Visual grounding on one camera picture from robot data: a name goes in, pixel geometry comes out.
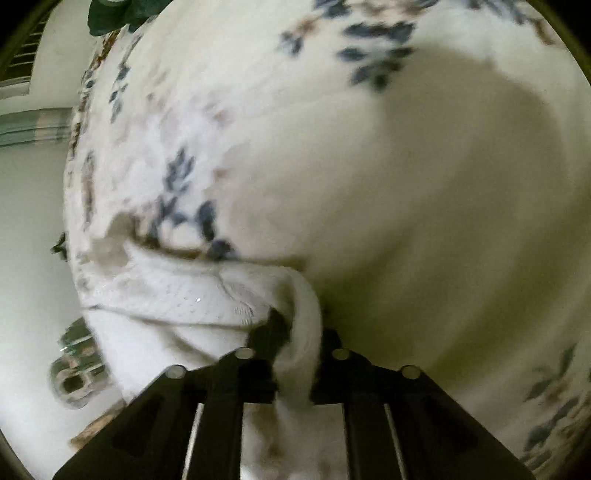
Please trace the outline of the white floral fleece blanket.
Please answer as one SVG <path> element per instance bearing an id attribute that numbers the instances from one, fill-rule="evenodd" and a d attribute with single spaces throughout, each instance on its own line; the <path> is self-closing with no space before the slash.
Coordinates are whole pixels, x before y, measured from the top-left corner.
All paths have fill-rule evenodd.
<path id="1" fill-rule="evenodd" d="M 64 175 L 124 398 L 274 319 L 245 479 L 341 479 L 325 327 L 415 364 L 538 479 L 590 425 L 590 83 L 524 1 L 174 1 L 107 36 Z"/>

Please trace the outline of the dark green garment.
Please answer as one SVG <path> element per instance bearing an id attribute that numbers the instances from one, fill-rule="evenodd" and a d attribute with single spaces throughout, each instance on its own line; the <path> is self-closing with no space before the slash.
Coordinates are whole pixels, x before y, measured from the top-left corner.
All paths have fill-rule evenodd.
<path id="1" fill-rule="evenodd" d="M 170 3 L 171 0 L 92 0 L 87 17 L 89 33 L 98 37 L 125 26 L 134 32 Z"/>

